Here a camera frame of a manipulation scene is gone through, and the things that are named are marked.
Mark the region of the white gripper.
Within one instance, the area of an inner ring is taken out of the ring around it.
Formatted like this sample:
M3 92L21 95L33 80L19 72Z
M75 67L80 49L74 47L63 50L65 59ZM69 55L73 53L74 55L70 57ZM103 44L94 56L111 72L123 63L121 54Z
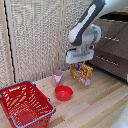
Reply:
M84 71L84 67L82 63L83 61L91 60L94 56L93 50L88 50L85 53L80 53L76 49L71 49L66 52L66 62L68 64L76 63L76 71L79 71L79 64L81 62L81 70Z

